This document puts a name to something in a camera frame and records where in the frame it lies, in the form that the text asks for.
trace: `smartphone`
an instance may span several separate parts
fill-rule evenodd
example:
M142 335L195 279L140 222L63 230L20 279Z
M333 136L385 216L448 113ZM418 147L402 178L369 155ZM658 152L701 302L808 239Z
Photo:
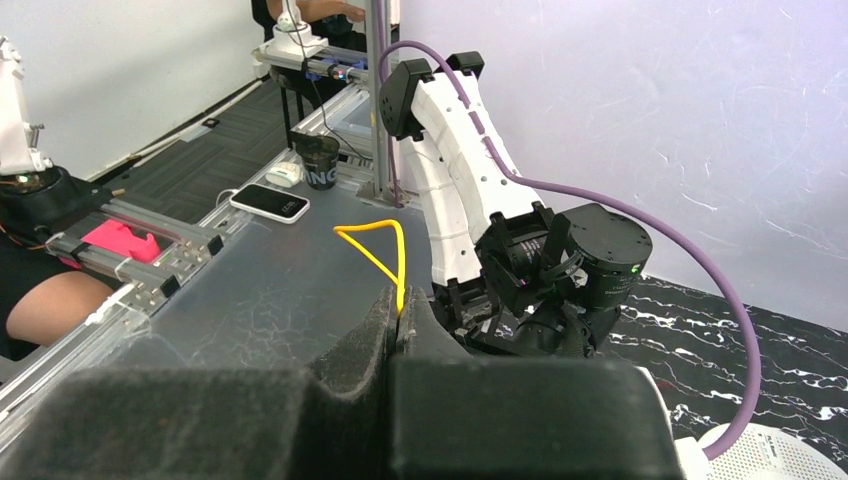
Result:
M309 210L309 200L255 183L230 197L230 205L280 223L294 223Z

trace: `perforated cover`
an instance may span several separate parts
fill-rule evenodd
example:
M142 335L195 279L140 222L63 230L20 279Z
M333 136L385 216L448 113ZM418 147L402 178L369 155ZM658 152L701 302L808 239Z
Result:
M698 445L709 445L725 428L727 425L713 428ZM848 474L809 445L776 428L756 424L748 425L730 450L711 461L710 467L710 480L848 480Z

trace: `person's knee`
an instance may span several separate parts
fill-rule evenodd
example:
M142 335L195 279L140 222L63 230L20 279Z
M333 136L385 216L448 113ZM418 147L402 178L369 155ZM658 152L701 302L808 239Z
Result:
M66 272L41 282L12 309L9 336L49 345L80 324L112 290L82 272Z

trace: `marble pattern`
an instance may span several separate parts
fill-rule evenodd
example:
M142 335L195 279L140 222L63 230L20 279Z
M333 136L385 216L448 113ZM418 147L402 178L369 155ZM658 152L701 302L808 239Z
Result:
M848 471L848 334L749 308L763 381L754 422L777 427ZM700 438L736 412L745 349L725 301L646 279L634 288L601 353L657 379L675 438Z

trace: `chair leg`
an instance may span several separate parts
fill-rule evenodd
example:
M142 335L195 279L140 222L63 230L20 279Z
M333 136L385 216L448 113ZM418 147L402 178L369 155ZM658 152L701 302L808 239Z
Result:
M280 87L280 97L283 99L283 124L286 126L286 145L289 148L293 148L294 144L291 141L291 114L289 114L289 100L285 88Z
M295 101L297 103L297 121L299 122L303 120L304 117L306 117L306 115L304 115L303 113L303 95L296 93Z

